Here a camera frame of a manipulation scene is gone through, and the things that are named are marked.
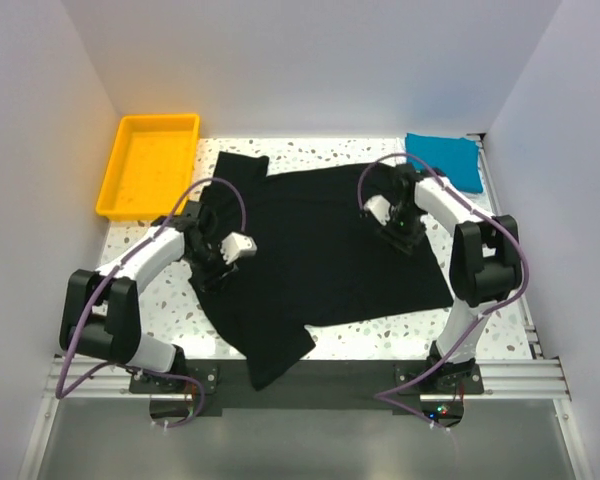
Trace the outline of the black t shirt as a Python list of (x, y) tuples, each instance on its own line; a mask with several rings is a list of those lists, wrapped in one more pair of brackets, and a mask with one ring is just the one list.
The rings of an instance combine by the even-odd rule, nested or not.
[(219, 286), (196, 289), (214, 329), (245, 357), (254, 389), (271, 385), (314, 348), (312, 326), (451, 305), (428, 241), (405, 254), (359, 214), (358, 193), (395, 199), (389, 166), (278, 175), (268, 166), (264, 156), (222, 152), (201, 195), (216, 218), (210, 242), (244, 227), (257, 246)]

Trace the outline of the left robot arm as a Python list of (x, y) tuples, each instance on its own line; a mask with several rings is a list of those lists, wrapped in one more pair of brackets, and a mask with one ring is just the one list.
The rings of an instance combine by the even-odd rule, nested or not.
[(181, 392), (191, 385), (183, 349), (143, 331), (139, 297), (165, 268), (179, 261), (188, 264), (195, 288), (216, 290), (237, 270), (239, 260), (256, 253), (255, 240), (243, 229), (216, 239), (215, 223), (210, 207), (189, 201), (180, 213), (156, 219), (116, 259), (70, 276), (59, 334), (64, 352), (56, 386), (59, 397), (74, 389), (66, 379), (76, 355), (120, 366), (162, 392)]

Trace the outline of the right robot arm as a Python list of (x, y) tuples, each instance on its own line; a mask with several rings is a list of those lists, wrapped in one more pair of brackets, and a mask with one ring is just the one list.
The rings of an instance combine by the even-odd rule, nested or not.
[(358, 204), (378, 223), (380, 236), (407, 254), (424, 239), (423, 215), (432, 216), (447, 231), (452, 238), (453, 304), (431, 345), (425, 370), (391, 391), (446, 393), (471, 375), (488, 318), (526, 288), (528, 265), (518, 225), (511, 216), (496, 216), (477, 206), (436, 170), (421, 173), (403, 164), (395, 167), (392, 181), (395, 201), (374, 195)]

